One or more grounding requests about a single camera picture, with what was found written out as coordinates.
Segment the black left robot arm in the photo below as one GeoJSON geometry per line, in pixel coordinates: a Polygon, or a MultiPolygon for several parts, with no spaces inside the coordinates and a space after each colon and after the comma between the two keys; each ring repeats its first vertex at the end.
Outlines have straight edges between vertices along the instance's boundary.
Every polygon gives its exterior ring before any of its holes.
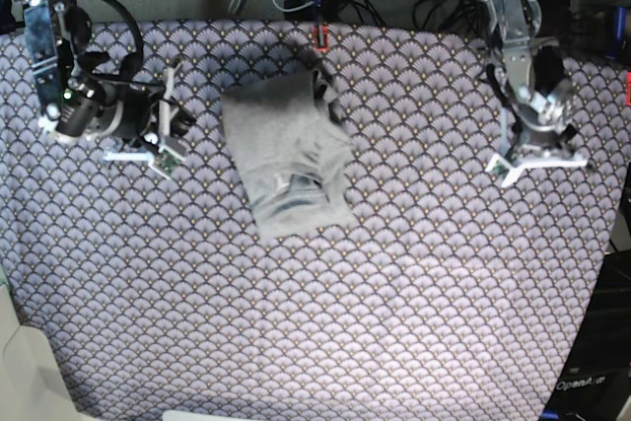
{"type": "Polygon", "coordinates": [[[569,160],[574,92],[558,40],[539,34],[538,0],[479,0],[488,19],[487,81],[502,106],[499,155],[569,160]]]}

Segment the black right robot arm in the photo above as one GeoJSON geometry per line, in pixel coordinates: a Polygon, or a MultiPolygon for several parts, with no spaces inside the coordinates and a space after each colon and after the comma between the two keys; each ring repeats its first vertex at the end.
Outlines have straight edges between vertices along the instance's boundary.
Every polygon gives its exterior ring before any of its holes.
{"type": "Polygon", "coordinates": [[[144,64],[139,25],[117,0],[101,1],[118,13],[132,36],[133,48],[114,74],[98,72],[110,56],[89,50],[93,24],[77,0],[23,0],[39,126],[69,145],[114,137],[135,148],[155,149],[184,136],[195,120],[171,98],[176,69],[166,69],[156,83],[136,81],[144,64]]]}

